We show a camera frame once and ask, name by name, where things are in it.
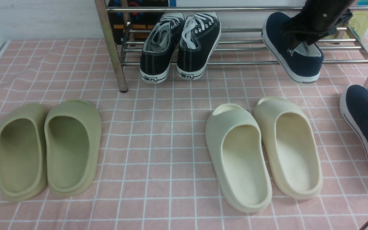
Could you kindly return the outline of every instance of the cream slide sandal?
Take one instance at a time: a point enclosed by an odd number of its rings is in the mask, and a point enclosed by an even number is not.
[[[0,124],[0,190],[7,201],[24,201],[45,188],[45,106],[31,103]]]
[[[45,122],[48,184],[60,196],[84,192],[96,174],[102,121],[89,102],[65,101]]]
[[[272,187],[253,116],[238,105],[220,105],[207,120],[205,138],[227,202],[242,212],[266,208]]]
[[[323,179],[311,124],[295,104],[279,97],[258,101],[254,117],[262,130],[273,179],[295,199],[319,194]]]

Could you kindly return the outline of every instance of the box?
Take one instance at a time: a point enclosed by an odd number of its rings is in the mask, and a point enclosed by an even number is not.
[[[174,0],[127,0],[129,7],[139,6],[152,6],[152,7],[166,7],[175,6]],[[108,7],[120,7],[120,0],[110,0]],[[163,13],[130,13],[130,20],[132,23],[132,29],[149,30],[154,27],[158,19]],[[122,13],[110,13],[109,20],[111,30],[113,32],[114,42],[120,45],[123,42],[124,37],[124,20]],[[134,36],[135,41],[145,41],[148,37],[148,33],[134,33],[130,34]]]

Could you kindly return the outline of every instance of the floor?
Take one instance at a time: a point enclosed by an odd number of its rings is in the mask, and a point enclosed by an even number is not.
[[[355,51],[326,59],[361,58]],[[137,59],[138,54],[129,54]],[[274,60],[269,52],[214,53],[214,60]],[[48,107],[74,98],[100,111],[103,135],[96,178],[71,198],[49,192],[20,203],[0,195],[0,229],[355,230],[368,220],[368,165],[339,112],[339,93],[362,84],[367,65],[326,65],[315,84],[294,83],[278,65],[210,67],[200,80],[139,80],[125,68],[119,93],[103,40],[12,41],[0,58],[0,121],[29,103]],[[204,128],[211,110],[236,103],[253,111],[264,96],[283,96],[308,116],[323,170],[321,194],[284,195],[272,180],[272,203],[240,213],[219,192]]]

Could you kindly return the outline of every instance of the metal shoe rack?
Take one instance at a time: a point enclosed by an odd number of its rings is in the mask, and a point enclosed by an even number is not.
[[[117,84],[119,90],[122,93],[126,93],[128,90],[126,79],[124,78],[123,67],[124,66],[137,66],[139,62],[126,61],[127,52],[141,52],[141,47],[144,42],[133,41],[129,36],[132,33],[144,33],[150,32],[149,30],[136,30],[131,28],[131,21],[129,13],[134,12],[299,12],[301,7],[127,7],[127,0],[121,0],[121,7],[107,7],[105,0],[95,0],[97,12],[99,15],[100,23],[103,29],[106,45],[111,57],[111,63],[116,74]],[[368,11],[368,6],[354,6],[350,8],[352,11]],[[113,39],[111,32],[111,25],[109,22],[110,13],[123,13],[125,22],[125,35],[120,51]],[[261,32],[261,28],[249,28],[249,29],[222,29],[224,33],[242,33],[242,32]],[[351,46],[327,46],[321,47],[322,50],[358,50],[364,57],[360,60],[324,60],[324,64],[368,64],[368,48],[362,42],[362,39],[356,34],[356,32],[349,25],[343,25],[343,27],[337,28],[336,39],[322,39],[318,43],[341,43],[341,42],[353,42]],[[345,32],[349,38],[343,39]],[[260,44],[262,40],[234,40],[234,41],[220,41],[219,44],[226,45],[239,45],[239,44]],[[239,51],[263,51],[267,50],[266,47],[248,47],[248,48],[216,48],[215,52],[239,52]],[[208,65],[274,65],[279,64],[277,61],[254,61],[254,62],[209,62]],[[368,88],[368,77],[364,83],[364,86]]]

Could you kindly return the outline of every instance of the white shoelace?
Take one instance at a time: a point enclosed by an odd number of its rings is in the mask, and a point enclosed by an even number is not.
[[[212,25],[214,22],[213,18],[208,14],[194,14],[191,16],[188,16],[187,19],[190,19],[187,21],[186,25],[184,25],[184,30],[181,33],[181,38],[184,40],[184,42],[187,44],[187,48],[189,49],[196,49],[196,45],[193,41],[191,41],[191,30],[193,30],[197,25],[201,25],[201,28],[195,30],[195,33],[201,32],[202,30],[205,30],[205,28],[208,28],[209,25]]]
[[[174,29],[175,27],[179,25],[179,23],[180,23],[180,19],[177,17],[173,17],[173,16],[162,17],[159,22],[158,28],[153,33],[154,37],[151,38],[149,49],[155,50],[155,51],[160,48],[164,49],[165,46],[167,45],[167,39],[165,36],[159,33],[160,32],[162,33],[163,30],[167,30],[166,26],[169,26],[170,29]]]

